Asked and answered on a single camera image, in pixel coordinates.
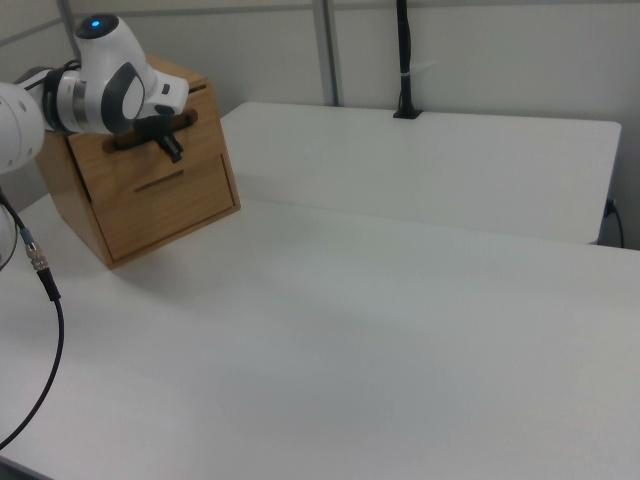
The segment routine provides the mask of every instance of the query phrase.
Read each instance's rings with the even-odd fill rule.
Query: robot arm
[[[81,63],[32,70],[18,85],[0,83],[0,174],[37,155],[45,128],[120,134],[151,116],[165,120],[151,122],[162,129],[182,112],[189,84],[154,70],[122,19],[91,16],[75,37]],[[174,161],[179,159],[181,148],[172,145],[168,131],[153,136]]]

